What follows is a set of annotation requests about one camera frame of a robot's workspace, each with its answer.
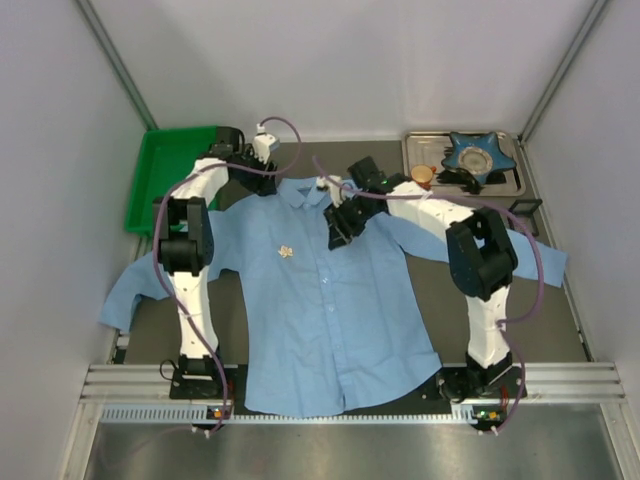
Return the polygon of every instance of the green plastic tray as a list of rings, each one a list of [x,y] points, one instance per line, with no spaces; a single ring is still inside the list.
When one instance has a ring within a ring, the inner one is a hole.
[[[127,232],[153,235],[153,200],[184,179],[215,140],[215,126],[153,130],[144,135],[125,220]],[[214,200],[209,210],[216,205]]]

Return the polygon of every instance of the small sticker on shirt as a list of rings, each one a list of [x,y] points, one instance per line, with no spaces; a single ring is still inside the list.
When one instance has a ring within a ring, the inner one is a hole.
[[[293,257],[293,248],[282,245],[278,253],[282,258]]]

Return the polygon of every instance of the blue shirt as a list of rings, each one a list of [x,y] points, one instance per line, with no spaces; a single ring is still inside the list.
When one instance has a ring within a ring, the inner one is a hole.
[[[330,251],[322,214],[330,199],[314,186],[315,178],[285,179],[278,195],[252,195],[225,212],[211,212],[210,280],[226,268],[239,272],[242,282],[251,410],[334,415],[396,399],[440,368],[403,250],[446,260],[446,246],[409,222],[381,214],[352,244]],[[530,247],[526,239],[515,240],[520,234],[510,235],[520,274],[527,276]],[[282,255],[282,247],[292,255]],[[546,247],[543,259],[552,270],[545,278],[554,281],[554,266],[560,262],[563,271],[566,255]],[[139,294],[165,296],[156,290],[150,256],[138,262],[146,264],[119,287],[121,278],[110,294],[105,323],[122,327],[126,321],[128,327]],[[529,273],[535,278],[535,267]]]

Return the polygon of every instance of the stainless steel tray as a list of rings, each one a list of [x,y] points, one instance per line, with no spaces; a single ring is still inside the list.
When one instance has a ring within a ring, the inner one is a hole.
[[[483,135],[487,132],[460,132],[466,135]],[[486,185],[480,192],[481,197],[517,197],[525,190],[524,177],[522,174],[521,158],[522,154],[519,145],[513,137],[504,132],[496,132],[500,150],[505,155],[513,158],[516,168],[513,171],[505,172],[506,183],[502,185]],[[451,148],[449,132],[409,132],[402,140],[402,161],[404,173],[411,176],[411,169],[416,165],[428,165],[436,167],[436,173],[444,170],[442,160],[445,158],[445,149]],[[457,185],[439,184],[436,177],[431,182],[434,192],[448,193],[454,195],[470,195],[463,192]]]

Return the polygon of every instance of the blue star-shaped dish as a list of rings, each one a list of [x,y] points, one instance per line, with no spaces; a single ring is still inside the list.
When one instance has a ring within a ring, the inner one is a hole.
[[[487,183],[489,174],[511,170],[516,166],[516,162],[500,150],[495,132],[480,138],[452,132],[449,137],[453,143],[453,153],[442,161],[442,166],[467,170],[481,185]]]

